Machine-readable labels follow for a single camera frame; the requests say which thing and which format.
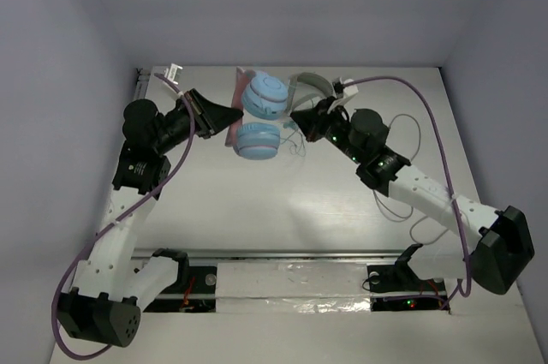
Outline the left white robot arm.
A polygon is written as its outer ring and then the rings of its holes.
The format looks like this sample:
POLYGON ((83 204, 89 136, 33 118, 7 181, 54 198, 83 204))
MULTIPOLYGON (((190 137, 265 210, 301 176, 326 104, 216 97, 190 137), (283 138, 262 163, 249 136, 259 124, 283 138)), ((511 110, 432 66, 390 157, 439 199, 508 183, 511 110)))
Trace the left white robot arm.
POLYGON ((140 231, 157 204, 162 188, 182 167, 170 164, 169 151, 194 138, 208 139, 239 122, 243 106, 212 103, 197 90, 178 92, 175 106, 163 114, 146 98, 123 112, 125 141, 112 181, 109 222, 69 267, 69 291, 59 289, 52 302, 55 331, 75 339, 126 347, 135 337, 145 309, 166 289, 184 289, 190 280, 188 256, 160 248, 134 271, 131 259, 140 231))

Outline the pink blue cat-ear headphones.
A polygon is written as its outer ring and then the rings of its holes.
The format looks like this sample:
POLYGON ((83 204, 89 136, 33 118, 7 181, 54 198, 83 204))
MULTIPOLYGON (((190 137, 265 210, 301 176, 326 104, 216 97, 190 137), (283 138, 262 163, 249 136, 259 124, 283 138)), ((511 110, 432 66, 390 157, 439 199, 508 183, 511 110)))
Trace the pink blue cat-ear headphones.
POLYGON ((257 120, 244 122, 239 119, 232 123, 225 145, 244 159, 274 158, 281 143, 281 132, 274 122, 285 112, 288 98, 288 88, 278 78, 261 70, 238 67, 231 106, 257 120))

